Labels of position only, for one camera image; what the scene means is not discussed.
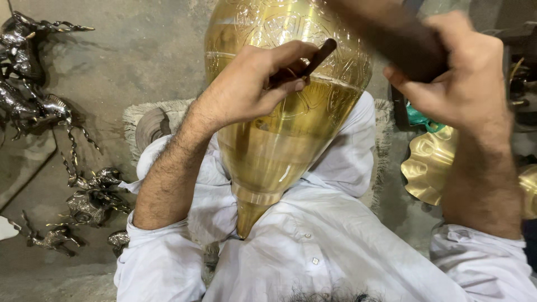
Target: man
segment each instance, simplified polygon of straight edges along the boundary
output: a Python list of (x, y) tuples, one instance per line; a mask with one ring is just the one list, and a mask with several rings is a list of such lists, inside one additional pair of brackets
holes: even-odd
[[(118, 301), (536, 301), (522, 251), (522, 192), (511, 156), (502, 43), (474, 32), (457, 12), (429, 23), (450, 50), (452, 69), (431, 84), (410, 82), (394, 67), (384, 75), (416, 109), (459, 130), (442, 198), (446, 224), (432, 238), (431, 261), (348, 193), (363, 193), (364, 175), (371, 173), (374, 118), (371, 101), (363, 100), (342, 131), (365, 144), (356, 147), (363, 159), (357, 167), (369, 171), (357, 170), (347, 183), (331, 175), (330, 164), (322, 167), (339, 160), (330, 153), (340, 150), (331, 146), (246, 240), (225, 240), (236, 204), (211, 138), (226, 125), (269, 114), (288, 93), (303, 89), (302, 79), (263, 86), (317, 51), (299, 41), (271, 50), (244, 47), (192, 103), (152, 167), (139, 167), (140, 179), (147, 175), (128, 219), (129, 248), (118, 259)], [(146, 152), (153, 161), (155, 148)], [(223, 242), (208, 289), (187, 215), (198, 242)]]

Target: brass plate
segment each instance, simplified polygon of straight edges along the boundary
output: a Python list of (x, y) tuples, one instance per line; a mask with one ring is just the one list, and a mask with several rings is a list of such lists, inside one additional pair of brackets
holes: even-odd
[[(410, 141), (410, 157), (401, 164), (407, 178), (405, 189), (419, 200), (439, 205), (441, 191), (455, 158), (457, 130), (446, 126), (437, 133), (425, 133)], [(525, 193), (526, 219), (537, 218), (537, 164), (524, 167), (519, 175)]]

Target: shirt sleeve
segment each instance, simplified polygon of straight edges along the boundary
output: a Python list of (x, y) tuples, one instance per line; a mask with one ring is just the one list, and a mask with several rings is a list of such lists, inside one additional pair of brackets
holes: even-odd
[(475, 301), (536, 301), (524, 240), (444, 225), (431, 241), (431, 261)]
[(129, 247), (118, 258), (117, 301), (197, 301), (205, 293), (203, 252), (190, 240), (186, 220), (148, 231), (127, 220)]

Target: brass sheet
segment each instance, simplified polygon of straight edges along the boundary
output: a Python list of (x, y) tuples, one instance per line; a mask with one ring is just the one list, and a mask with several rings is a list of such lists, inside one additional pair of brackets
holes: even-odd
[(218, 133), (241, 205), (237, 233), (242, 238), (326, 149), (371, 78), (371, 55), (363, 41), (323, 5), (320, 0), (219, 0), (213, 11), (205, 36), (209, 83), (244, 45), (269, 49), (292, 40), (319, 46), (327, 38), (338, 42), (312, 73), (310, 86), (289, 95), (268, 116)]
[[(410, 157), (401, 164), (407, 178), (405, 189), (419, 200), (439, 205), (441, 191), (455, 157), (457, 130), (449, 126), (410, 141)], [(525, 193), (524, 217), (537, 218), (537, 164), (523, 167), (519, 175)]]

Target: white shirt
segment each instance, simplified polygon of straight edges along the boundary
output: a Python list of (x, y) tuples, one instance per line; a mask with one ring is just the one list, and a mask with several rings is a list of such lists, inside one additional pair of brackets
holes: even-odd
[[(325, 298), (366, 291), (386, 302), (537, 301), (524, 241), (446, 225), (433, 236), (429, 261), (349, 194), (361, 196), (368, 186), (372, 103), (360, 100), (342, 129), (352, 134), (344, 135), (346, 144), (330, 147), (323, 162), (270, 207), (244, 241), (229, 237), (236, 203), (213, 142), (188, 224), (147, 231), (133, 226), (129, 216), (130, 243), (114, 278), (118, 301), (282, 301), (294, 291)], [(165, 142), (154, 142), (142, 154), (140, 179)], [(338, 170), (337, 175), (354, 177), (331, 175)], [(222, 242), (207, 290), (201, 279), (204, 255), (190, 234), (202, 244)]]

